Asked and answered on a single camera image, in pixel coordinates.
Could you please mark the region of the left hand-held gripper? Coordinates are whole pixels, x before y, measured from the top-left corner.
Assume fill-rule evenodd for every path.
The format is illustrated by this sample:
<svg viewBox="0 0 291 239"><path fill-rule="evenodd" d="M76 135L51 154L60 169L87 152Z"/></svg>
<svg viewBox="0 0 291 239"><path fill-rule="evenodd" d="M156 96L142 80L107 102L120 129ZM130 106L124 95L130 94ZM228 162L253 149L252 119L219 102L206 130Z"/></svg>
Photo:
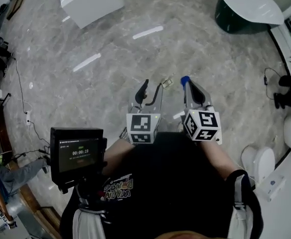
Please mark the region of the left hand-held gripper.
<svg viewBox="0 0 291 239"><path fill-rule="evenodd" d="M158 133L161 120L163 85L160 83L151 103L142 107L146 98L149 79L139 83L133 89L133 101L129 101L127 133L132 144L152 144Z"/></svg>

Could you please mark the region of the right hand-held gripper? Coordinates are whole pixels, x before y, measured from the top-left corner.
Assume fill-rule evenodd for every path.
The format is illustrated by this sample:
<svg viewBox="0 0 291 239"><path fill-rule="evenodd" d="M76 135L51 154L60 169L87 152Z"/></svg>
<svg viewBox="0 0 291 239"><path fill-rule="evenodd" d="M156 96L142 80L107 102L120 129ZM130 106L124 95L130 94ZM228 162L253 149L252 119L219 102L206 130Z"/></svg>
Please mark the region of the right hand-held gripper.
<svg viewBox="0 0 291 239"><path fill-rule="evenodd" d="M210 94L198 83L181 80L184 90L185 118L183 127L192 141L222 141L219 113Z"/></svg>

